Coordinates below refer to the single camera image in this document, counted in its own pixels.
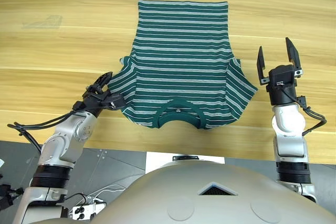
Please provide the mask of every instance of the vent grille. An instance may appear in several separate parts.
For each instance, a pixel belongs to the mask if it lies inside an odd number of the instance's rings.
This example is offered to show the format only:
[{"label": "vent grille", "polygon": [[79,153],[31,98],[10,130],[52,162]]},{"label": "vent grille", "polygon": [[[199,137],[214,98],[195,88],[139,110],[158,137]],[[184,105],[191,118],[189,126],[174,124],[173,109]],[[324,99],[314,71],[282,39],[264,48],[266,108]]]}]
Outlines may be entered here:
[{"label": "vent grille", "polygon": [[233,195],[228,192],[216,187],[212,186],[208,190],[204,191],[201,195]]}]

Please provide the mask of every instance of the black cable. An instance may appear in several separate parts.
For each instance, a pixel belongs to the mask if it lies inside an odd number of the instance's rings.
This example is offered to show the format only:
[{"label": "black cable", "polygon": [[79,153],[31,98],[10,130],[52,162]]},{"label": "black cable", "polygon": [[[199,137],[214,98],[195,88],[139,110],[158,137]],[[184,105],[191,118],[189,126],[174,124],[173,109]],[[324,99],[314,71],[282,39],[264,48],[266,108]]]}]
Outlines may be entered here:
[{"label": "black cable", "polygon": [[76,195],[80,195],[80,196],[83,197],[83,199],[84,199],[84,204],[83,204],[83,205],[85,205],[85,203],[86,203],[86,195],[85,195],[85,194],[82,194],[82,193],[76,193],[76,194],[73,194],[73,195],[71,195],[70,197],[67,197],[64,201],[66,201],[66,200],[68,200],[68,199],[71,199],[72,197],[74,197],[74,196],[76,196]]},{"label": "black cable", "polygon": [[39,152],[39,154],[41,154],[41,146],[37,143],[37,141],[34,139],[34,137],[27,132],[27,130],[29,130],[29,131],[32,130],[33,131],[33,130],[47,129],[47,128],[56,126],[57,124],[60,124],[60,123],[64,122],[66,119],[68,119],[70,116],[72,116],[73,114],[75,114],[77,112],[82,112],[84,110],[94,110],[94,109],[99,109],[99,108],[103,109],[103,107],[97,106],[97,107],[85,108],[85,109],[77,110],[77,111],[72,110],[69,113],[66,113],[64,115],[61,115],[57,118],[51,119],[51,120],[43,122],[43,123],[25,125],[25,124],[19,124],[17,122],[14,122],[14,124],[8,124],[7,126],[12,128],[12,129],[17,130],[19,132],[19,136],[24,136],[31,144],[34,145],[34,147]]},{"label": "black cable", "polygon": [[292,97],[289,93],[287,93],[284,89],[281,89],[282,92],[288,96],[293,102],[296,102],[300,105],[300,107],[303,109],[303,111],[309,115],[311,118],[314,118],[316,120],[319,120],[320,122],[314,125],[312,128],[307,129],[302,133],[302,136],[307,135],[309,132],[312,132],[313,130],[325,125],[327,123],[327,119],[324,117],[324,115],[321,115],[315,111],[311,110],[311,107],[307,107],[305,104],[302,104],[297,98]]}]

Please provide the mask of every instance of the white stripe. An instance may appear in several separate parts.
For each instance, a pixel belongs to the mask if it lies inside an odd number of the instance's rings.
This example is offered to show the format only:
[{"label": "white stripe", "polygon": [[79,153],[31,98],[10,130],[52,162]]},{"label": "white stripe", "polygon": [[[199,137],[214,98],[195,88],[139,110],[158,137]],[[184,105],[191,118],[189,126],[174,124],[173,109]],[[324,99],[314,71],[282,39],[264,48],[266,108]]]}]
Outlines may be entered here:
[{"label": "white stripe", "polygon": [[160,5],[199,5],[199,6],[227,6],[227,2],[217,2],[217,3],[201,3],[201,2],[190,2],[190,1],[151,1],[151,0],[139,0],[139,3],[144,4],[160,4]]},{"label": "white stripe", "polygon": [[234,102],[233,100],[231,100],[227,95],[225,96],[226,100],[228,102],[230,102],[231,104],[233,104],[237,109],[239,109],[241,112],[243,112],[244,110],[236,103]]},{"label": "white stripe", "polygon": [[152,17],[161,17],[161,18],[200,18],[200,19],[224,19],[224,20],[227,20],[227,16],[226,17],[191,17],[190,15],[189,16],[172,16],[172,15],[168,15],[168,16],[163,16],[163,15],[151,15],[151,14],[140,14],[139,13],[139,16],[141,17],[144,17],[144,18],[152,18]]},{"label": "white stripe", "polygon": [[146,100],[146,99],[134,99],[133,102],[145,102],[145,103],[168,103],[170,100]]},{"label": "white stripe", "polygon": [[236,114],[240,115],[241,113],[238,113],[230,104],[227,105],[231,110],[233,110],[234,112],[236,112]]},{"label": "white stripe", "polygon": [[205,47],[205,48],[208,48],[208,47],[223,47],[223,46],[226,46],[228,47],[229,44],[221,44],[221,45],[200,45],[200,44],[174,44],[174,43],[154,43],[154,42],[141,42],[141,41],[134,41],[133,42],[133,45],[137,43],[137,44],[141,44],[141,45],[146,45],[146,44],[150,44],[150,45],[159,45],[159,46],[192,46],[192,47]]},{"label": "white stripe", "polygon": [[222,34],[226,33],[227,30],[222,31],[214,31],[214,30],[186,30],[186,29],[159,29],[159,28],[143,28],[138,27],[138,30],[142,31],[170,31],[170,32],[177,32],[177,33],[207,33],[207,34]]},{"label": "white stripe", "polygon": [[230,49],[195,49],[195,48],[161,48],[161,47],[139,47],[133,45],[135,49],[155,50],[155,51],[183,51],[183,52],[231,52]]},{"label": "white stripe", "polygon": [[230,82],[232,85],[234,85],[235,87],[237,87],[237,88],[241,91],[241,93],[244,93],[245,95],[247,95],[247,96],[250,97],[250,98],[253,97],[253,95],[250,95],[250,94],[246,93],[246,91],[243,90],[240,86],[238,86],[237,84],[233,83],[233,82],[230,80],[230,78],[227,78],[227,80],[228,80],[228,82]]},{"label": "white stripe", "polygon": [[230,120],[210,120],[210,119],[207,118],[206,120],[209,121],[209,122],[228,122],[228,121],[232,121],[233,119],[230,119]]},{"label": "white stripe", "polygon": [[[171,9],[171,10],[175,10],[177,9],[175,12],[179,13],[181,8],[180,7],[158,7],[158,6],[142,6],[139,5],[139,10],[144,10],[144,8],[148,8],[151,10],[157,10],[157,9]],[[195,7],[183,7],[183,9],[191,9],[193,10],[209,10],[210,12],[215,12],[215,13],[227,13],[227,8],[223,8],[223,9],[207,9],[207,8],[195,8]]]},{"label": "white stripe", "polygon": [[211,25],[227,25],[227,21],[193,21],[193,20],[167,20],[167,19],[146,19],[146,18],[139,18],[139,21],[145,22],[161,22],[161,23],[187,23],[187,24],[211,24]]},{"label": "white stripe", "polygon": [[141,111],[141,110],[134,110],[133,108],[129,107],[129,111],[132,111],[135,114],[148,114],[148,115],[154,115],[156,114],[156,111]]},{"label": "white stripe", "polygon": [[208,16],[227,16],[227,13],[196,13],[196,12],[167,12],[163,10],[139,10],[139,13],[164,13],[164,14],[194,14]]},{"label": "white stripe", "polygon": [[[172,36],[172,35],[169,35],[169,34],[155,34],[156,36]],[[205,37],[213,37],[213,38],[218,38],[218,35],[185,35],[185,34],[175,34],[174,37],[179,37],[179,36],[188,36],[188,37],[202,37],[202,38],[205,38]],[[225,34],[222,34],[220,35],[220,37],[227,37],[228,38],[228,35],[225,35]]]},{"label": "white stripe", "polygon": [[205,104],[205,105],[227,105],[226,102],[205,102],[205,101],[188,101],[191,102],[192,104]]},{"label": "white stripe", "polygon": [[249,100],[247,100],[244,96],[241,95],[241,93],[239,93],[235,88],[233,88],[230,84],[226,83],[226,86],[232,90],[234,92],[235,95],[239,96],[240,98],[242,98],[245,102],[249,102]]},{"label": "white stripe", "polygon": [[235,79],[237,82],[239,82],[241,85],[243,85],[246,89],[252,91],[253,93],[257,92],[255,89],[251,88],[249,85],[246,83],[242,82],[239,78],[237,78],[230,70],[227,70],[228,74]]},{"label": "white stripe", "polygon": [[116,77],[116,78],[112,77],[112,79],[109,81],[108,85],[125,78],[126,76],[128,76],[129,74],[131,74],[133,72],[133,69],[134,69],[134,67],[132,66],[131,69],[128,72],[124,73],[123,75],[121,75],[119,77]]},{"label": "white stripe", "polygon": [[[137,97],[153,97],[153,95],[149,95],[149,94],[137,94],[136,95]],[[156,95],[155,97],[176,97],[175,95]],[[193,97],[191,95],[179,95],[178,96],[179,98],[180,97],[185,97],[185,98],[204,98],[204,99],[224,99],[224,97],[200,97],[200,96],[196,96],[196,97]]]},{"label": "white stripe", "polygon": [[[174,73],[141,73],[141,72],[137,72],[138,74],[152,74],[152,75],[155,75],[155,76],[183,76],[183,77],[186,77],[186,76],[197,76],[197,77],[202,77],[204,78],[204,74],[174,74]],[[226,76],[209,76],[209,75],[206,75],[207,77],[217,77],[217,78],[225,78]]]},{"label": "white stripe", "polygon": [[129,86],[129,85],[131,85],[132,83],[135,83],[135,82],[136,82],[136,79],[133,79],[133,80],[127,82],[126,84],[124,84],[124,85],[121,86],[121,87],[112,89],[111,92],[112,92],[112,93],[115,93],[115,92],[117,92],[117,91],[119,91],[119,90],[121,90],[121,89],[123,89],[123,88],[125,88],[125,87],[127,87],[127,86]]},{"label": "white stripe", "polygon": [[209,113],[209,112],[203,112],[203,114],[208,115],[208,116],[230,116],[231,113]]},{"label": "white stripe", "polygon": [[135,95],[135,91],[132,91],[129,94],[125,95],[124,99],[126,100],[127,98],[131,97],[132,95]]},{"label": "white stripe", "polygon": [[[169,54],[165,54],[164,52],[161,52],[161,53],[157,53],[157,52],[135,52],[135,50],[133,50],[132,52],[132,57],[137,57],[137,55],[138,54],[147,54],[147,55],[169,55],[169,56],[172,56],[172,55],[174,55],[174,56],[178,56],[179,54],[175,54],[175,53],[169,53]],[[205,56],[205,57],[231,57],[231,58],[229,58],[228,60],[231,60],[232,59],[232,57],[234,57],[233,56],[233,53],[231,52],[231,54],[229,54],[229,55],[221,55],[221,54],[217,54],[217,55],[195,55],[195,54],[183,54],[183,55],[180,55],[180,56],[192,56],[192,57],[195,57],[195,56]]]},{"label": "white stripe", "polygon": [[[155,70],[155,71],[173,71],[173,72],[204,72],[204,69],[185,69],[185,68],[150,68],[150,67],[142,67],[142,66],[136,66],[138,69],[144,69],[144,70]],[[218,70],[212,70],[207,69],[207,73],[226,73],[226,69],[218,69]]]},{"label": "white stripe", "polygon": [[205,43],[220,43],[229,42],[228,39],[172,39],[172,38],[149,38],[149,37],[139,37],[136,36],[135,39],[138,40],[153,40],[153,41],[183,41],[183,42],[205,42]]},{"label": "white stripe", "polygon": [[184,87],[184,88],[222,88],[222,86],[191,86],[191,85],[175,85],[175,84],[153,84],[153,83],[138,83],[138,85],[145,85],[146,87],[148,86],[165,86],[165,87]]},{"label": "white stripe", "polygon": [[190,61],[190,62],[229,62],[231,59],[186,59],[186,58],[157,58],[157,57],[142,57],[142,56],[136,56],[134,55],[135,58],[139,60],[158,60],[158,61]]},{"label": "white stripe", "polygon": [[156,24],[138,24],[138,29],[139,28],[146,28],[146,26],[152,26],[152,27],[176,27],[176,28],[184,28],[184,27],[193,27],[193,28],[217,28],[217,29],[221,29],[221,31],[225,31],[227,32],[227,27],[226,26],[184,26],[184,25],[167,25],[167,24],[163,24],[163,25],[156,25]]},{"label": "white stripe", "polygon": [[143,91],[143,92],[159,92],[159,93],[190,93],[190,94],[225,94],[223,90],[217,91],[208,91],[208,90],[179,90],[179,89],[142,89],[136,88],[136,91]]},{"label": "white stripe", "polygon": [[[170,63],[150,63],[150,62],[146,62],[146,63],[143,63],[143,62],[139,62],[137,61],[136,59],[139,59],[138,57],[134,57],[134,62],[136,63],[140,63],[140,64],[145,64],[145,65],[164,65],[164,66],[176,66],[176,64],[170,64]],[[227,68],[227,65],[220,65],[220,64],[216,64],[216,65],[195,65],[195,64],[178,64],[179,66],[188,66],[188,67],[223,67],[223,68]]]},{"label": "white stripe", "polygon": [[157,81],[157,82],[198,82],[198,83],[226,83],[226,80],[197,80],[197,79],[167,79],[167,78],[147,78],[138,77],[138,80],[142,81]]}]

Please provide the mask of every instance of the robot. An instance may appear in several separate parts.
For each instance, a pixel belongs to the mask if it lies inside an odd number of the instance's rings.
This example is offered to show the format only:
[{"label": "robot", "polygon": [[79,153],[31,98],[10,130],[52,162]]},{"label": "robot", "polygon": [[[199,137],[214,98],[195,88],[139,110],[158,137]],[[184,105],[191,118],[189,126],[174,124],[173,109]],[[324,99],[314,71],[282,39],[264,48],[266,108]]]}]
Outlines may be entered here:
[{"label": "robot", "polygon": [[[266,84],[274,116],[274,152],[278,180],[250,170],[194,156],[176,158],[127,188],[97,214],[92,223],[335,223],[335,216],[317,204],[311,183],[304,135],[324,125],[324,116],[296,95],[296,78],[303,74],[299,54],[286,38],[291,65],[277,66],[264,77],[262,47],[257,69],[260,84]],[[102,75],[87,87],[83,100],[64,116],[37,125],[9,124],[37,148],[27,132],[56,126],[55,133],[40,148],[37,170],[25,189],[13,224],[80,223],[68,219],[61,206],[67,195],[70,170],[80,157],[84,143],[103,109],[125,106],[122,95],[103,91],[112,73]],[[305,131],[299,106],[320,123]]]}]

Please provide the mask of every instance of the striped t-shirt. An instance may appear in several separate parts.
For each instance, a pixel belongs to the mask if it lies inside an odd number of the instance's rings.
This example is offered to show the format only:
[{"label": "striped t-shirt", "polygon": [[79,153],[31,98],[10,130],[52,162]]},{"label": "striped t-shirt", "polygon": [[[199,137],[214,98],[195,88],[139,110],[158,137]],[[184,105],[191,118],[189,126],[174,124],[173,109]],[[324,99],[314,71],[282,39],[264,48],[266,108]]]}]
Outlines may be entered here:
[{"label": "striped t-shirt", "polygon": [[211,129],[239,119],[257,91],[228,38],[228,4],[139,0],[131,55],[108,84],[132,122],[172,120]]}]

